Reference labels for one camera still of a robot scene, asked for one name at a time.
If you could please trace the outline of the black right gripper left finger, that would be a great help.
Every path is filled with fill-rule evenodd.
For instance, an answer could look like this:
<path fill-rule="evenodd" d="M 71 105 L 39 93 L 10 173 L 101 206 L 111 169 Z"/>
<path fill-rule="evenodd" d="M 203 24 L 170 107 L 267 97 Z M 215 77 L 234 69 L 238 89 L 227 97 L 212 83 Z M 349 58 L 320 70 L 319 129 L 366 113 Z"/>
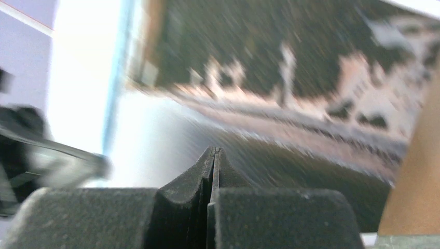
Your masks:
<path fill-rule="evenodd" d="M 215 148 L 157 188 L 35 191 L 2 248 L 206 248 Z"/>

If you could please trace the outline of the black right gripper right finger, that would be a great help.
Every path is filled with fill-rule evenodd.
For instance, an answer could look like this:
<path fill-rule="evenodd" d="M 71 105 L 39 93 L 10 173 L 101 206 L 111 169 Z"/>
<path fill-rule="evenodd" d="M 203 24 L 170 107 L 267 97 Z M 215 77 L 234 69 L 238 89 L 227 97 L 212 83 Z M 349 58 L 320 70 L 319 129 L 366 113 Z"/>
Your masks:
<path fill-rule="evenodd" d="M 363 248 L 354 212 L 338 191 L 254 188 L 211 147 L 207 248 Z"/>

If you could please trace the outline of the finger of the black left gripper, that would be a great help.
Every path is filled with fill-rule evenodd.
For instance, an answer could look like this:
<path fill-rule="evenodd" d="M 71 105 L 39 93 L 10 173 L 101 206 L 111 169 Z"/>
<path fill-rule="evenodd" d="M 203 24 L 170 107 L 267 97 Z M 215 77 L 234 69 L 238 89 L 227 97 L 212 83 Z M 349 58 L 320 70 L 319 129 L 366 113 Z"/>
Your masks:
<path fill-rule="evenodd" d="M 104 155 L 70 147 L 45 137 L 38 109 L 1 107 L 1 216 L 11 217 L 41 187 L 78 187 L 108 174 Z"/>

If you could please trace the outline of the coastal landscape photo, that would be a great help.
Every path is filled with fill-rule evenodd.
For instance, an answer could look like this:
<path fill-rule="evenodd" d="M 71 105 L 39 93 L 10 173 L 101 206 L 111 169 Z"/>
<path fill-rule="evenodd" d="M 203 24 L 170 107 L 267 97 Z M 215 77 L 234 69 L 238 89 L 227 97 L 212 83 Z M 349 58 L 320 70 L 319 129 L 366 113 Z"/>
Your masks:
<path fill-rule="evenodd" d="M 397 1 L 134 1 L 109 184 L 160 187 L 210 146 L 256 188 L 325 188 L 362 232 L 432 88 L 439 14 Z"/>

